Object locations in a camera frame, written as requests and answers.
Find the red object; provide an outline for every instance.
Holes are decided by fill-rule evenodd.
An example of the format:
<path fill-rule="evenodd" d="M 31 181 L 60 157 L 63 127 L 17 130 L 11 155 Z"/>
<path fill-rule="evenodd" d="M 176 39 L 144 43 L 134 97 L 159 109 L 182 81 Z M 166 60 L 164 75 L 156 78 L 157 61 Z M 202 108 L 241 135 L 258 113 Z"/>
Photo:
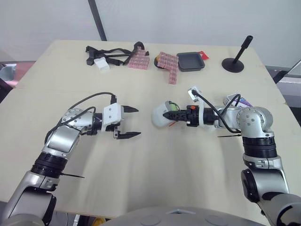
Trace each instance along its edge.
<path fill-rule="evenodd" d="M 169 84 L 177 83 L 179 57 L 160 52 L 158 66 L 169 70 Z"/>
<path fill-rule="evenodd" d="M 201 55 L 203 60 L 209 59 L 209 57 L 203 51 L 199 51 L 198 53 Z"/>

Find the green object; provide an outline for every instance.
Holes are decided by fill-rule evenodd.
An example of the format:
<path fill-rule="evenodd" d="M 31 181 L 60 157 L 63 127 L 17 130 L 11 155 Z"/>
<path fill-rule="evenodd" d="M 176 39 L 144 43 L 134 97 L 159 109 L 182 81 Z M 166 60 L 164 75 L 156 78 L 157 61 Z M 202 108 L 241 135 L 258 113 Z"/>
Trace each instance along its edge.
<path fill-rule="evenodd" d="M 180 110 L 179 106 L 174 102 L 169 102 L 169 106 L 170 106 L 172 111 L 179 111 Z"/>

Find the wooden table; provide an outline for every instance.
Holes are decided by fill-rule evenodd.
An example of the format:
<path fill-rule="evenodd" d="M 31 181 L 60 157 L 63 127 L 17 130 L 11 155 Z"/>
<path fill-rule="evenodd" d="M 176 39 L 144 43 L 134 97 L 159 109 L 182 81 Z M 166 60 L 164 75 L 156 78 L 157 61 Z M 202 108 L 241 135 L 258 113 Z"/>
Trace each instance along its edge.
<path fill-rule="evenodd" d="M 224 129 L 189 128 L 185 123 L 157 129 L 151 111 L 166 100 L 182 108 L 192 104 L 187 89 L 199 87 L 215 105 L 239 92 L 254 106 L 263 106 L 274 117 L 278 154 L 281 155 L 291 192 L 301 195 L 301 129 L 255 51 L 241 57 L 241 73 L 224 70 L 221 62 L 236 55 L 239 47 L 145 44 L 150 52 L 147 71 L 111 66 L 100 73 L 86 65 L 90 45 L 97 49 L 132 49 L 129 42 L 54 42 L 0 104 L 0 200 L 7 202 L 38 157 L 46 132 L 73 103 L 100 91 L 113 92 L 122 105 L 139 109 L 126 114 L 123 131 L 140 131 L 129 140 L 115 140 L 111 132 L 83 136 L 64 173 L 84 179 L 61 177 L 55 191 L 56 209 L 94 216 L 116 217 L 146 206 L 194 206 L 224 211 L 267 224 L 257 205 L 243 195 L 240 172 L 240 137 Z M 168 72 L 157 69 L 154 57 L 203 50 L 210 59 L 198 72 L 178 73 L 176 85 Z M 95 97 L 80 107 L 94 105 L 98 112 L 109 97 Z"/>

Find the round black base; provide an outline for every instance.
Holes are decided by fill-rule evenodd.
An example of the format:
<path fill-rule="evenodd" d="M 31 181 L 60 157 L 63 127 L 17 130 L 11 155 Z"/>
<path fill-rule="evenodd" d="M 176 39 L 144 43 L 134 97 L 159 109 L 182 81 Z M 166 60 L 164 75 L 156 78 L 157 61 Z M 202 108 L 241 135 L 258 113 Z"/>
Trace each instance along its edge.
<path fill-rule="evenodd" d="M 241 61 L 237 61 L 236 64 L 233 63 L 234 58 L 226 58 L 222 61 L 222 67 L 228 72 L 238 73 L 244 69 L 244 64 Z"/>

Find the white connector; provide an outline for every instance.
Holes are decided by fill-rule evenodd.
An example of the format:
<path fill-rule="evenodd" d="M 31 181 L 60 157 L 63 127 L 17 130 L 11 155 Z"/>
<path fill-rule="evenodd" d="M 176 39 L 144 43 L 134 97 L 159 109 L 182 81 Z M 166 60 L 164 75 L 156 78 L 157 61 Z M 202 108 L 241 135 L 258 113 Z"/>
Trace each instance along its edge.
<path fill-rule="evenodd" d="M 105 60 L 105 57 L 102 57 L 100 59 L 95 59 L 94 63 L 99 68 L 101 72 L 108 71 L 110 69 L 110 66 L 108 65 L 107 61 Z"/>

